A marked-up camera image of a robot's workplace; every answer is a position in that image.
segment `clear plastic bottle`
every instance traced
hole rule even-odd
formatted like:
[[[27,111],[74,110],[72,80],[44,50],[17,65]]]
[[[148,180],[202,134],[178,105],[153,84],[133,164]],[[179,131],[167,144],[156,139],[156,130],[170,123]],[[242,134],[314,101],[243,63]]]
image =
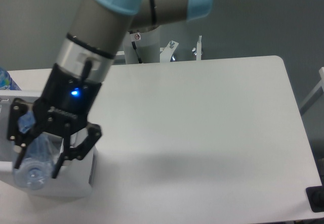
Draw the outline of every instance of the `clear plastic bottle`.
[[[22,133],[26,133],[34,122],[33,113],[29,111],[19,119],[19,130]],[[44,187],[53,171],[50,144],[52,144],[52,142],[49,140],[48,136],[41,134],[29,145],[20,168],[14,169],[13,171],[15,184],[17,186],[29,188],[31,190],[39,190]]]
[[[20,90],[19,86],[12,80],[9,73],[0,67],[0,90]]]

